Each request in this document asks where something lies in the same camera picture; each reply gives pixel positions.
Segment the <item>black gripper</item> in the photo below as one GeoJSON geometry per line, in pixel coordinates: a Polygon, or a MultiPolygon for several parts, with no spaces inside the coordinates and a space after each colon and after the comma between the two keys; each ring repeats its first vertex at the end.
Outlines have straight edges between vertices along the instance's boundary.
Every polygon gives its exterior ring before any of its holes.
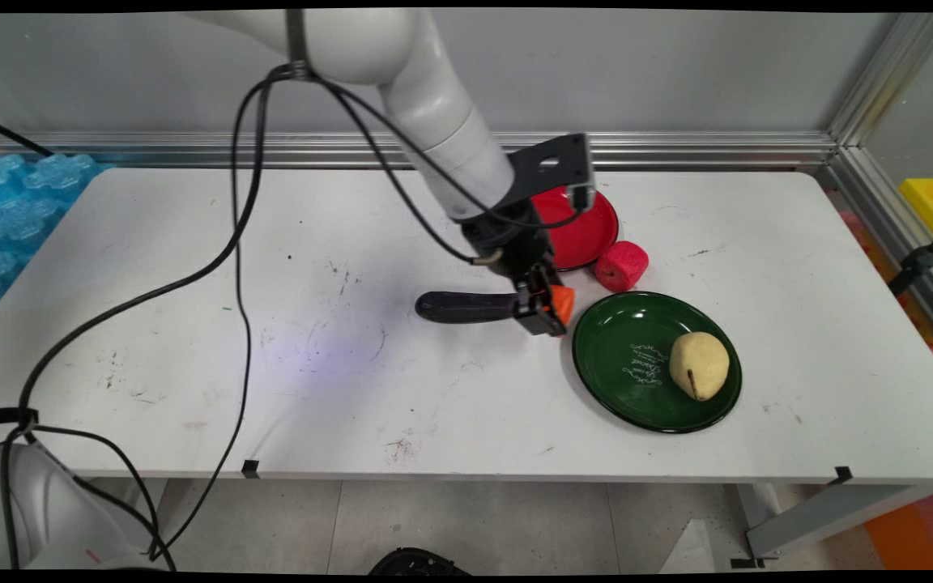
{"type": "Polygon", "coordinates": [[[488,269],[508,279],[516,292],[513,318],[526,322],[532,335],[563,336],[570,320],[570,288],[554,266],[554,246],[547,230],[521,228],[489,215],[462,223],[462,234],[478,256],[497,250],[501,258],[488,269]]]}

